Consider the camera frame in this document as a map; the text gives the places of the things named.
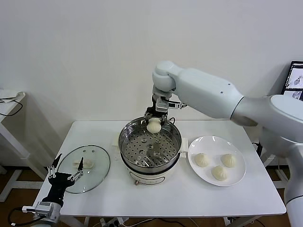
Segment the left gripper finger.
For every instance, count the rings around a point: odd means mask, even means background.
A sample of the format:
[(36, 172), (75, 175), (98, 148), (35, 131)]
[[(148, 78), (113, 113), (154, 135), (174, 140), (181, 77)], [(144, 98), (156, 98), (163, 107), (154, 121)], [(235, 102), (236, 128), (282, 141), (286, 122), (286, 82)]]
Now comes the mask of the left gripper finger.
[(77, 172), (74, 175), (71, 175), (67, 178), (67, 180), (70, 181), (77, 181), (79, 180), (81, 177), (83, 176), (83, 157), (81, 158), (78, 168), (77, 168)]
[(50, 166), (47, 167), (47, 171), (48, 171), (48, 178), (55, 178), (56, 177), (56, 168), (59, 164), (60, 158), (61, 158), (62, 154), (60, 154), (53, 162)]

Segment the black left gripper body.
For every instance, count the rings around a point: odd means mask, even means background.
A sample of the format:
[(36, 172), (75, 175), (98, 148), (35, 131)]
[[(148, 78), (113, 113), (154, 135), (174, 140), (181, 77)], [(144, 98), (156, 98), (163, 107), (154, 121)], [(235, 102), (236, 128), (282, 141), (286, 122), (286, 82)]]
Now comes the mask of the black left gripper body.
[(49, 178), (51, 185), (48, 195), (42, 199), (42, 202), (53, 202), (63, 205), (65, 190), (74, 185), (74, 181), (69, 179), (71, 174), (57, 172), (55, 178)]

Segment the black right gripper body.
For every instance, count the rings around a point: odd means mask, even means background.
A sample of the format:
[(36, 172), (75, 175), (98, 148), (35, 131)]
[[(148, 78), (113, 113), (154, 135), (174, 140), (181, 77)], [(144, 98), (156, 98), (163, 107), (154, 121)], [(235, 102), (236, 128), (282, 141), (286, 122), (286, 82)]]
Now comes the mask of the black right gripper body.
[(148, 107), (146, 110), (146, 114), (149, 115), (151, 118), (163, 118), (163, 116), (166, 118), (168, 115), (168, 112), (159, 112), (156, 111), (156, 107)]

